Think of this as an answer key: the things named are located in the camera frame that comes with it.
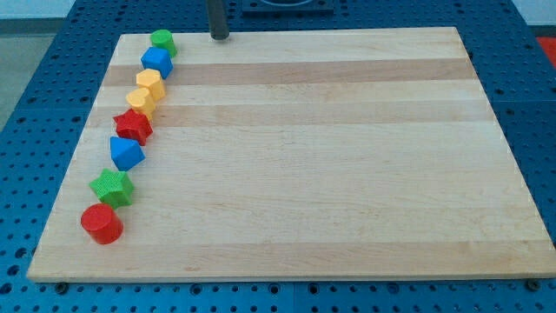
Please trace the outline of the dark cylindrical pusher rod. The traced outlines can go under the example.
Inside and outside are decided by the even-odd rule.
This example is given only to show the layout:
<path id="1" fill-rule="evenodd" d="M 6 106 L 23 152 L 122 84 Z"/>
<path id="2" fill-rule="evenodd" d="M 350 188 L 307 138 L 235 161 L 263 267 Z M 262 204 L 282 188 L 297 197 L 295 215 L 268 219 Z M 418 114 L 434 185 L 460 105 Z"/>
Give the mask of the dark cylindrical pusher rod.
<path id="1" fill-rule="evenodd" d="M 224 2 L 222 0 L 206 0 L 208 28 L 212 39 L 221 41 L 229 37 Z"/>

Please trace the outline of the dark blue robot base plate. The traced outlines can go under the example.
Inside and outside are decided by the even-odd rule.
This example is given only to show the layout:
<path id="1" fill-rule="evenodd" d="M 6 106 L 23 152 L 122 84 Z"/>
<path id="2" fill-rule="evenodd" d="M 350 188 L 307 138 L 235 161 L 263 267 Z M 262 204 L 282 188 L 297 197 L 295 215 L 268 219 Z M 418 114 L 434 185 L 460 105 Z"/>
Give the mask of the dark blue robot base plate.
<path id="1" fill-rule="evenodd" d="M 274 13 L 333 13 L 334 0 L 242 0 L 244 16 Z"/>

